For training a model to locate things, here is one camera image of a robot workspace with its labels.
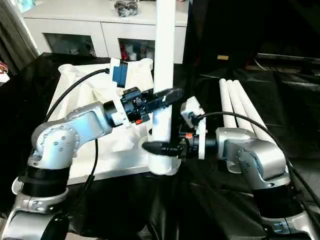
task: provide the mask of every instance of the white cabinet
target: white cabinet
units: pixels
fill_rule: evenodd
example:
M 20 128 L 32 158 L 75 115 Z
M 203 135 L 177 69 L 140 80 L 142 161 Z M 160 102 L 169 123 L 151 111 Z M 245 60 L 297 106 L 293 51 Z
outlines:
M 26 11 L 23 17 L 41 53 L 122 58 L 127 50 L 121 46 L 133 46 L 139 60 L 146 56 L 145 49 L 154 51 L 156 2 L 140 1 L 138 14 L 129 17 L 119 17 L 114 3 L 112 0 L 46 0 Z M 188 1 L 176 3 L 175 63 L 183 61 L 188 8 Z

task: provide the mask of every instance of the black fabric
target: black fabric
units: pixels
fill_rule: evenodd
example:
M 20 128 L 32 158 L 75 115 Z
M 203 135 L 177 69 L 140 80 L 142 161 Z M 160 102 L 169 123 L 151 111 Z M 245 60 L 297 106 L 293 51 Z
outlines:
M 0 87 L 2 213 L 8 213 L 13 204 L 11 184 L 27 163 L 31 134 L 48 110 L 60 77 L 58 67 L 109 61 L 46 53 Z M 206 112 L 221 111 L 222 77 L 241 81 L 294 166 L 320 195 L 320 78 L 232 69 L 201 76 L 188 65 L 174 66 L 174 86 L 184 89 L 185 98 L 195 95 Z M 172 109 L 174 139 L 183 121 L 180 106 Z M 208 133 L 213 133 L 222 126 L 222 118 L 208 118 L 207 126 Z M 214 156 L 208 155 L 202 161 L 187 161 L 174 176 L 143 173 L 95 181 L 72 213 L 70 230 L 108 240 L 264 238 L 258 209 L 245 180 L 239 174 L 221 171 L 220 166 Z M 81 187 L 70 186 L 67 204 L 73 203 Z M 305 194 L 305 198 L 313 207 L 310 196 Z

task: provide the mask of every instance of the cabinet drawer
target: cabinet drawer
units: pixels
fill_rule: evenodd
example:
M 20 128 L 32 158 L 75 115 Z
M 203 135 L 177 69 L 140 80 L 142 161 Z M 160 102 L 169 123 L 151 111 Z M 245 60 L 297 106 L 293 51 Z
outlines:
M 69 53 L 108 57 L 100 22 L 25 18 L 41 53 Z
M 156 40 L 155 25 L 112 22 L 103 22 L 101 25 L 106 43 L 106 48 L 111 58 L 122 58 L 120 50 L 120 41 L 123 39 L 141 40 L 142 42 L 152 42 Z M 183 62 L 186 29 L 186 27 L 175 27 L 173 61 L 177 64 L 181 64 Z

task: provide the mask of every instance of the white pvc pipe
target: white pvc pipe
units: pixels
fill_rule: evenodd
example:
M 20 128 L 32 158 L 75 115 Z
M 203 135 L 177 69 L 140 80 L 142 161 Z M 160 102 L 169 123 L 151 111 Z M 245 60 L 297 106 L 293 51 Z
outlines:
M 233 113 L 234 110 L 231 105 L 227 82 L 224 78 L 220 79 L 219 86 L 220 86 L 222 111 Z M 223 115 L 223 124 L 224 124 L 225 128 L 236 128 L 237 127 L 235 117 L 230 116 L 230 115 Z
M 259 113 L 257 112 L 255 106 L 252 104 L 250 98 L 246 94 L 246 92 L 245 92 L 244 88 L 242 87 L 242 85 L 240 84 L 240 82 L 238 80 L 235 80 L 235 81 L 233 81 L 233 85 L 235 86 L 235 89 L 238 93 L 238 96 L 242 102 L 242 105 L 244 107 L 246 115 L 249 118 L 251 118 L 252 120 L 255 120 L 256 122 L 258 122 L 262 126 L 266 127 L 264 121 L 260 117 Z M 260 129 L 258 126 L 252 124 L 252 128 L 254 129 L 255 135 L 259 139 L 269 141 L 271 143 L 276 144 L 275 141 L 265 131 Z
M 229 96 L 231 99 L 231 104 L 232 104 L 232 108 L 233 108 L 234 112 L 236 114 L 240 114 L 240 115 L 247 117 L 246 111 L 244 109 L 244 106 L 241 103 L 241 100 L 238 96 L 238 93 L 237 93 L 237 90 L 234 86 L 233 81 L 232 80 L 226 81 L 226 86 L 229 91 Z M 249 130 L 254 133 L 254 130 L 253 130 L 250 122 L 248 122 L 247 120 L 244 120 L 242 118 L 239 118 L 239 117 L 236 117 L 236 121 L 238 122 L 239 128 L 246 129 L 246 130 Z
M 154 53 L 154 92 L 173 87 L 174 43 L 175 43 L 175 0 L 156 1 L 156 36 Z M 152 140 L 170 141 L 172 107 L 153 113 Z M 180 160 L 169 156 L 150 155 L 148 166 L 157 175 L 175 174 Z

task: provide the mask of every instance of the metal bolt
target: metal bolt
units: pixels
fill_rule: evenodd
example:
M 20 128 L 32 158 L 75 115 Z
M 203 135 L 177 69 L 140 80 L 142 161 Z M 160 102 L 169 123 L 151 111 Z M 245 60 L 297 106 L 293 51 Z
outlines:
M 33 205 L 41 205 L 43 202 L 42 201 L 34 201 L 32 204 Z

